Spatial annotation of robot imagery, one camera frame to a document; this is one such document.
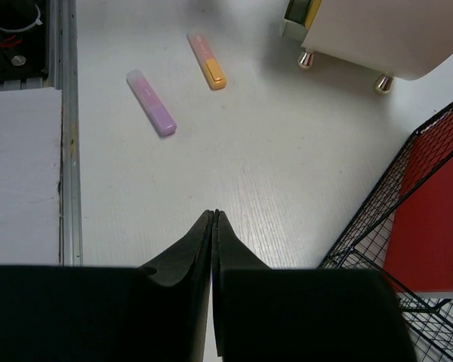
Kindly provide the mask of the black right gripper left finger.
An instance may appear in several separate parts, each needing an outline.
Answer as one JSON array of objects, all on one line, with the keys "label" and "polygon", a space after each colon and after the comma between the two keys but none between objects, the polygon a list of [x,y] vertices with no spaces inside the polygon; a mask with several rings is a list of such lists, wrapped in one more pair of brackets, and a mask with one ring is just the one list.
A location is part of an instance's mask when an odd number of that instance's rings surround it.
[{"label": "black right gripper left finger", "polygon": [[200,361],[213,221],[136,268],[0,265],[0,361]]}]

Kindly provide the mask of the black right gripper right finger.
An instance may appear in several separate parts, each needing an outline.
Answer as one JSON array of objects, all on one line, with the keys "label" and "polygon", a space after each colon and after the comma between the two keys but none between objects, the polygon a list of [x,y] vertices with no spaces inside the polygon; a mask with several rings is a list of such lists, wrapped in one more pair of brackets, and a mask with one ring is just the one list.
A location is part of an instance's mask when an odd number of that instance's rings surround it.
[{"label": "black right gripper right finger", "polygon": [[270,268],[214,213],[212,293],[224,361],[413,361],[393,288],[369,269]]}]

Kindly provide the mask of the red file folder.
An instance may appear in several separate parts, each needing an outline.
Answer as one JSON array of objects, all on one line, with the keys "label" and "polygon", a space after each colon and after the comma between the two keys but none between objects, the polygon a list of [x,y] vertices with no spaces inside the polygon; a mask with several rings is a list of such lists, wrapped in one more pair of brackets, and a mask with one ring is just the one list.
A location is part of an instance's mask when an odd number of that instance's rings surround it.
[{"label": "red file folder", "polygon": [[384,270],[422,296],[453,297],[453,111],[414,141],[400,194]]}]

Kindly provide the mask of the purple tube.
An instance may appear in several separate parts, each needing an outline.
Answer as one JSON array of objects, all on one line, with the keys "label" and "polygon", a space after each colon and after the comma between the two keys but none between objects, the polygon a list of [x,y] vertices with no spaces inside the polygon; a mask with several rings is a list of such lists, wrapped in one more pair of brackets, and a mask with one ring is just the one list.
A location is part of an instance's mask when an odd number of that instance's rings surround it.
[{"label": "purple tube", "polygon": [[144,74],[135,69],[127,73],[126,81],[158,135],[172,135],[177,130],[177,124]]}]

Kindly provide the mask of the orange capped pink tube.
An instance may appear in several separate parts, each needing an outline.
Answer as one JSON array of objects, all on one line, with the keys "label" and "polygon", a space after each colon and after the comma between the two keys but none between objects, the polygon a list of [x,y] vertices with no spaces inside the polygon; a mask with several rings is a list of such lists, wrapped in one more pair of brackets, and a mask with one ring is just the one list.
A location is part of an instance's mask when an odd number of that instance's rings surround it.
[{"label": "orange capped pink tube", "polygon": [[207,38],[197,32],[191,32],[187,35],[187,39],[210,89],[213,91],[224,89],[227,78]]}]

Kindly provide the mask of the pale green bottom tray drawer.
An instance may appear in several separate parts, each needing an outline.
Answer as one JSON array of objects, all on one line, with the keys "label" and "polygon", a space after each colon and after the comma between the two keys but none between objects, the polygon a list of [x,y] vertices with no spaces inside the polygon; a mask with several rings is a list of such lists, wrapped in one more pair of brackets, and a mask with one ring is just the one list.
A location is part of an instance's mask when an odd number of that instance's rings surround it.
[{"label": "pale green bottom tray drawer", "polygon": [[310,9],[310,1],[290,0],[282,18],[280,35],[296,41],[303,41],[307,35],[305,20]]}]

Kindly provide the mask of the cream semicircular drawer box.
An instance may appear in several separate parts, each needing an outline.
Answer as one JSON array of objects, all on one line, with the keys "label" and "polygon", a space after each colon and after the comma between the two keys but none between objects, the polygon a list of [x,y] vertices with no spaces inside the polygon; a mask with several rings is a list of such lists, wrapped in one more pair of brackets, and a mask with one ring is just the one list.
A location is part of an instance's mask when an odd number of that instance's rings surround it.
[{"label": "cream semicircular drawer box", "polygon": [[453,1],[322,0],[297,64],[325,54],[379,72],[374,89],[414,81],[453,54]]}]

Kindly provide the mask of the yellow bottom drawer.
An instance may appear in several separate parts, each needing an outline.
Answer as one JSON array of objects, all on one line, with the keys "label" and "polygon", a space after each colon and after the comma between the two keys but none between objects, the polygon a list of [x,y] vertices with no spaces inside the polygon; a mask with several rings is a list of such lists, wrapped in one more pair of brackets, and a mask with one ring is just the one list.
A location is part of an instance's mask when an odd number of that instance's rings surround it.
[{"label": "yellow bottom drawer", "polygon": [[311,26],[313,25],[313,21],[320,8],[321,3],[322,0],[310,0],[307,15],[304,22],[304,25],[307,29],[310,29]]}]

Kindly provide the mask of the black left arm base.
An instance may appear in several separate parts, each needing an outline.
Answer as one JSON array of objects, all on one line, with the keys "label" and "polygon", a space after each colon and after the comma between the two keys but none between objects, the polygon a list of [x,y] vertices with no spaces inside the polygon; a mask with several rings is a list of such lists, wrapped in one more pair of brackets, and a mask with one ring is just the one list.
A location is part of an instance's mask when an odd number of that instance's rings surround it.
[{"label": "black left arm base", "polygon": [[0,83],[48,77],[48,1],[0,1]]}]

